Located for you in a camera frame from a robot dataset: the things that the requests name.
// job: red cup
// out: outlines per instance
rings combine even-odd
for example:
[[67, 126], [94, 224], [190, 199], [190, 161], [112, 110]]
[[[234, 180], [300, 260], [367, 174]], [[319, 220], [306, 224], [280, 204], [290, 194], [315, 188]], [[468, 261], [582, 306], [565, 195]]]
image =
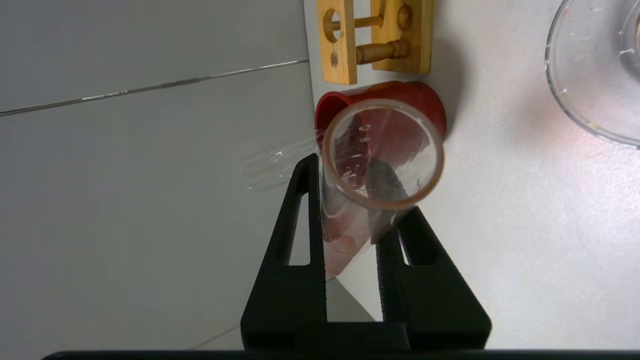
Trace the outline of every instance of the red cup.
[[331, 91], [324, 94], [316, 107], [316, 140], [319, 149], [322, 149], [324, 131], [333, 118], [347, 106], [366, 99], [392, 99], [404, 102], [423, 113], [441, 136], [444, 137], [447, 131], [444, 105], [432, 88], [420, 81], [409, 83], [388, 81], [344, 93]]

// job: white table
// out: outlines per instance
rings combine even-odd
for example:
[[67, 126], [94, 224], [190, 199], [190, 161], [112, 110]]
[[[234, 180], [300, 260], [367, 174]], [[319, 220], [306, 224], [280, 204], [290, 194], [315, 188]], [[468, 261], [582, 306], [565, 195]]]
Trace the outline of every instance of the white table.
[[[356, 0], [356, 16], [368, 1]], [[431, 73], [449, 134], [420, 208], [493, 322], [490, 348], [640, 347], [640, 153], [561, 111], [544, 49], [560, 0], [439, 0]], [[358, 68], [324, 83], [315, 2], [305, 1], [314, 101], [400, 77]], [[368, 29], [357, 44], [371, 42]], [[341, 283], [381, 320], [375, 253]]]

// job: glass petri dish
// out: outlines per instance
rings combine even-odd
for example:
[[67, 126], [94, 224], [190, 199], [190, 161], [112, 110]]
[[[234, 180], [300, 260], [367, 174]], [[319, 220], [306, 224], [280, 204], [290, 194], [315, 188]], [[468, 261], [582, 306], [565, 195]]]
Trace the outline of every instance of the glass petri dish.
[[640, 0], [564, 0], [545, 70], [564, 112], [591, 134], [640, 147]]

